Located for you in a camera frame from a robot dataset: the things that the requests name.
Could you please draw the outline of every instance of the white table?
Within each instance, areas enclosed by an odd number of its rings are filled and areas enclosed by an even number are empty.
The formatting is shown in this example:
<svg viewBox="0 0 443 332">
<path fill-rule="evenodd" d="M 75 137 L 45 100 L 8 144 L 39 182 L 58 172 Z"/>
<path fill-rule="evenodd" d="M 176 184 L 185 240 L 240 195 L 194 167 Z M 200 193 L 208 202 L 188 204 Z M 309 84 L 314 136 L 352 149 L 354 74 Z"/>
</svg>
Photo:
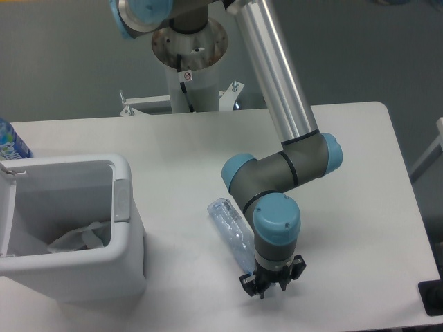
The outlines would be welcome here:
<svg viewBox="0 0 443 332">
<path fill-rule="evenodd" d="M 234 154 L 280 151 L 265 110 L 15 124 L 37 156 L 117 152 L 132 166 L 148 233 L 143 296 L 58 304 L 0 278 L 0 331 L 351 331 L 443 322 L 420 281 L 437 269 L 386 108 L 314 107 L 342 167 L 289 194 L 302 210 L 307 268 L 285 292 L 249 297 L 206 207 L 228 196 Z"/>
</svg>

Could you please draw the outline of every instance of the blue bottle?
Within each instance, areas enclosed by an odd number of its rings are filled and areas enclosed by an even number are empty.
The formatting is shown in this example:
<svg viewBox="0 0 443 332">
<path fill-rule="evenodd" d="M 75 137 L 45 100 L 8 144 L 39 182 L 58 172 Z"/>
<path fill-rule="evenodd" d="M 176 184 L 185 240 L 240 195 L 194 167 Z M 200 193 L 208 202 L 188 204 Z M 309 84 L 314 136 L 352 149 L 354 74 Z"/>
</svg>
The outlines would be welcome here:
<svg viewBox="0 0 443 332">
<path fill-rule="evenodd" d="M 0 160 L 31 158 L 33 153 L 17 135 L 12 125 L 0 118 Z"/>
</svg>

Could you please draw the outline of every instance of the plastic water bottle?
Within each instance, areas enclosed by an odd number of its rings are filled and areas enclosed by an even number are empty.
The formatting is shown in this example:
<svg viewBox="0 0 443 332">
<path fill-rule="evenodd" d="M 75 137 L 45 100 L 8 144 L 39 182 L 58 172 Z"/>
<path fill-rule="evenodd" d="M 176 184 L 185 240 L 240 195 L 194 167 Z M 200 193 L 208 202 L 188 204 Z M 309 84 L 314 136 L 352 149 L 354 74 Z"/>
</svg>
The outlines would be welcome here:
<svg viewBox="0 0 443 332">
<path fill-rule="evenodd" d="M 228 199 L 217 199 L 208 206 L 208 213 L 223 239 L 228 243 L 237 263 L 245 273 L 255 269 L 254 236 Z"/>
<path fill-rule="evenodd" d="M 30 158 L 33 153 L 17 135 L 12 125 L 0 118 L 0 160 Z"/>
</svg>

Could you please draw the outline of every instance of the aluminum arm tube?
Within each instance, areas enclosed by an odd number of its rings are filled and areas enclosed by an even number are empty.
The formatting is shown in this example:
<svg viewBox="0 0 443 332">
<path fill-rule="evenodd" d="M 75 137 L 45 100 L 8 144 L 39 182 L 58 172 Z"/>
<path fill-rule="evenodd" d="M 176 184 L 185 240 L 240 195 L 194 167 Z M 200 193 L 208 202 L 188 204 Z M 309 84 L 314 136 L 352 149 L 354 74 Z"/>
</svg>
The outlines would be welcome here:
<svg viewBox="0 0 443 332">
<path fill-rule="evenodd" d="M 281 142 L 288 144 L 316 131 L 272 1 L 237 0 L 228 12 L 235 15 Z"/>
</svg>

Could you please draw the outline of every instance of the black cable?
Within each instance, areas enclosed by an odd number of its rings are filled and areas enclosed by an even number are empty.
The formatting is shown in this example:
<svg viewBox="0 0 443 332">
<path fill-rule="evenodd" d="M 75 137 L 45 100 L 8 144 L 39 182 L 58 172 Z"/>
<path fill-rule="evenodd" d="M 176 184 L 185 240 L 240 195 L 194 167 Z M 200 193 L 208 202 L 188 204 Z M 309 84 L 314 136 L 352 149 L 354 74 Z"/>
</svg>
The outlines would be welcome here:
<svg viewBox="0 0 443 332">
<path fill-rule="evenodd" d="M 182 56 L 180 54 L 177 54 L 177 63 L 176 63 L 177 73 L 182 72 L 181 59 L 182 59 Z M 195 109 L 194 109 L 194 106 L 192 105 L 191 101 L 189 100 L 188 90 L 186 89 L 185 82 L 180 82 L 180 87 L 181 87 L 181 92 L 183 92 L 183 94 L 185 95 L 186 102 L 188 103 L 189 112 L 194 113 Z"/>
</svg>

